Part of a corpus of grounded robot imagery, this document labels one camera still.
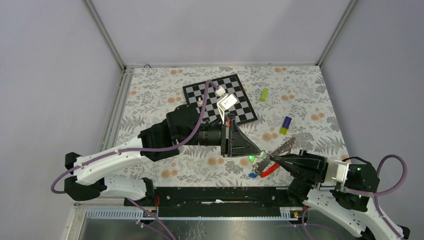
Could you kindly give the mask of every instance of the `chessboard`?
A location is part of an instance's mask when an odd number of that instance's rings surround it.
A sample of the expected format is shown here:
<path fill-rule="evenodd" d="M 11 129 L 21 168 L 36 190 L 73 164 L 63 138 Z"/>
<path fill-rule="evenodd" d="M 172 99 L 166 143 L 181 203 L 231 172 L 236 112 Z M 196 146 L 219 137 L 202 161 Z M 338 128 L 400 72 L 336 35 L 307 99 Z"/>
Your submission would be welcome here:
<path fill-rule="evenodd" d="M 239 125 L 258 120 L 237 74 L 216 78 L 213 79 L 212 82 L 223 87 L 228 94 L 234 94 L 237 97 L 238 102 L 230 107 L 227 112 L 235 115 L 235 120 Z M 197 112 L 200 113 L 202 106 L 199 106 L 197 102 L 199 97 L 203 99 L 205 81 L 183 86 L 182 89 L 186 102 L 196 107 Z M 204 112 L 203 121 L 212 122 L 220 118 L 217 106 L 219 96 L 215 93 L 212 86 L 209 86 L 207 92 L 209 97 L 206 102 L 206 111 Z"/>

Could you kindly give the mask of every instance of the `purple cable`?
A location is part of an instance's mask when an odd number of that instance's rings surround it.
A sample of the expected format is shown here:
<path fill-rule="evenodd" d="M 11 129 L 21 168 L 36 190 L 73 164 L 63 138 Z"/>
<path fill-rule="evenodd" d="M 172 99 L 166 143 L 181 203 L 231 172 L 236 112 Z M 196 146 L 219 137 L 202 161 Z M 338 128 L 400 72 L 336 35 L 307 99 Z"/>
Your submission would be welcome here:
<path fill-rule="evenodd" d="M 162 227 L 169 233 L 169 235 L 171 236 L 171 238 L 173 240 L 177 240 L 175 238 L 175 236 L 172 234 L 172 232 L 169 230 L 169 228 L 167 228 L 167 226 L 165 226 L 165 224 L 154 214 L 151 214 L 149 211 L 147 211 L 144 207 L 138 205 L 134 200 L 127 198 L 128 201 L 130 201 L 132 204 L 134 204 L 134 206 L 136 206 L 137 208 L 141 209 L 143 212 L 145 212 L 146 214 L 148 214 L 150 217 L 154 218 L 160 225 L 162 225 Z"/>
<path fill-rule="evenodd" d="M 200 127 L 200 125 L 202 124 L 202 122 L 203 122 L 203 116 L 205 115 L 205 110 L 206 110 L 206 105 L 207 105 L 207 100 L 208 100 L 208 98 L 209 98 L 209 95 L 208 95 L 208 91 L 209 91 L 209 85 L 212 85 L 212 87 L 214 88 L 214 89 L 218 89 L 219 87 L 213 82 L 213 81 L 211 81 L 211 80 L 207 80 L 205 83 L 204 83 L 204 95 L 203 95 L 203 105 L 201 106 L 201 110 L 200 110 L 200 115 L 199 115 L 199 119 L 197 120 L 197 123 L 196 123 L 196 125 L 194 126 L 194 129 L 193 129 L 193 131 L 190 133 L 190 135 L 188 135 L 188 137 L 186 138 L 186 139 L 184 139 L 182 142 L 180 142 L 180 143 L 178 143 L 177 145 L 174 145 L 174 146 L 170 146 L 170 147 L 163 147 L 163 148 L 143 148 L 143 147 L 130 147 L 130 148 L 125 148 L 125 149 L 120 149 L 118 152 L 119 153 L 125 153 L 125 152 L 135 152 L 135 151 L 137 151 L 137 152 L 141 152 L 141 151 L 143 151 L 143 152 L 166 152 L 166 151 L 171 151 L 171 150 L 174 150 L 174 149 L 177 149 L 177 148 L 179 148 L 179 147 L 181 147 L 181 146 L 183 146 L 184 144 L 186 144 L 188 141 L 190 141 L 190 139 L 192 139 L 193 137 L 194 137 L 194 135 L 197 133 L 197 131 L 198 131 L 198 129 L 199 129 L 199 127 Z M 109 156 L 112 156 L 112 155 L 115 155 L 115 154 L 117 154 L 116 152 L 114 152 L 114 151 L 111 151 L 111 152 L 108 152 L 108 153 L 105 153 L 105 154 L 103 154 L 103 155 L 100 155 L 100 156 L 97 156 L 97 157 L 95 157 L 95 158 L 93 158 L 93 159 L 90 159 L 90 160 L 88 160 L 88 161 L 86 161 L 86 162 L 84 162 L 84 163 L 82 163 L 82 166 L 84 167 L 84 166 L 87 166 L 87 165 L 89 165 L 89 164 L 91 164 L 91 163 L 93 163 L 93 162 L 95 162 L 95 161 L 98 161 L 98 160 L 100 160 L 100 159 L 103 159 L 103 158 L 106 158 L 106 157 L 109 157 Z M 59 175 L 54 181 L 53 181 L 53 183 L 51 184 L 51 186 L 50 186 L 50 190 L 53 192 L 53 193 L 55 193 L 55 194 L 64 194 L 65 193 L 65 191 L 58 191 L 58 190 L 56 190 L 55 189 L 55 186 L 56 186 L 56 184 L 58 184 L 58 182 L 63 178 L 63 177 L 65 177 L 66 175 L 68 175 L 69 173 L 71 173 L 71 172 L 73 172 L 73 171 L 75 171 L 75 170 L 77 170 L 77 169 L 79 169 L 80 168 L 80 166 L 74 166 L 73 168 L 71 168 L 71 169 L 69 169 L 69 170 L 67 170 L 67 171 L 65 171 L 64 173 L 62 173 L 61 175 Z"/>
<path fill-rule="evenodd" d="M 405 180 L 407 179 L 407 175 L 408 175 L 407 163 L 400 156 L 390 154 L 390 155 L 383 157 L 383 159 L 380 161 L 380 164 L 378 165 L 378 168 L 377 168 L 377 176 L 379 175 L 384 162 L 387 159 L 390 159 L 390 158 L 395 158 L 395 159 L 399 160 L 399 162 L 402 164 L 402 169 L 403 169 L 402 176 L 400 177 L 399 181 L 393 187 L 391 187 L 391 188 L 389 188 L 385 191 L 381 191 L 381 192 L 358 191 L 358 190 L 348 188 L 346 192 L 350 193 L 350 194 L 355 194 L 355 195 L 362 195 L 362 196 L 365 196 L 365 197 L 380 197 L 380 196 L 384 196 L 384 195 L 393 193 L 398 188 L 400 188 L 402 186 L 402 184 L 404 184 Z"/>
<path fill-rule="evenodd" d="M 171 238 L 169 238 L 167 235 L 165 235 L 165 233 L 163 233 L 163 232 L 161 232 L 161 231 L 157 230 L 156 228 L 154 228 L 154 227 L 152 227 L 152 226 L 149 226 L 148 224 L 138 223 L 138 222 L 137 222 L 137 224 L 140 224 L 142 228 L 146 227 L 146 228 L 148 228 L 148 229 L 151 229 L 151 230 L 155 231 L 156 233 L 158 233 L 158 234 L 162 235 L 162 236 L 163 236 L 164 238 L 166 238 L 167 240 L 171 240 Z"/>
<path fill-rule="evenodd" d="M 305 215 L 306 215 L 306 213 L 307 213 L 307 211 L 308 211 L 309 209 L 310 209 L 310 207 L 308 207 L 308 208 L 307 208 L 307 209 L 303 212 L 303 215 L 302 215 L 302 225 L 303 225 L 303 229 L 305 229 L 305 232 L 306 232 L 306 234 L 308 235 L 308 237 L 309 237 L 311 240 L 314 240 L 314 238 L 311 236 L 311 234 L 309 233 L 308 229 L 306 228 L 306 224 L 305 224 Z M 308 223 L 307 225 L 308 225 L 308 226 L 321 227 L 321 228 L 325 228 L 325 229 L 327 229 L 327 230 L 330 230 L 331 232 L 333 232 L 334 234 L 336 234 L 336 235 L 337 235 L 337 237 L 338 237 L 339 239 L 343 240 L 343 237 L 340 235 L 340 233 L 336 232 L 334 229 L 332 229 L 332 228 L 330 228 L 330 227 L 328 227 L 328 226 L 324 226 L 324 225 L 321 225 L 321 224 L 315 224 L 315 223 Z"/>

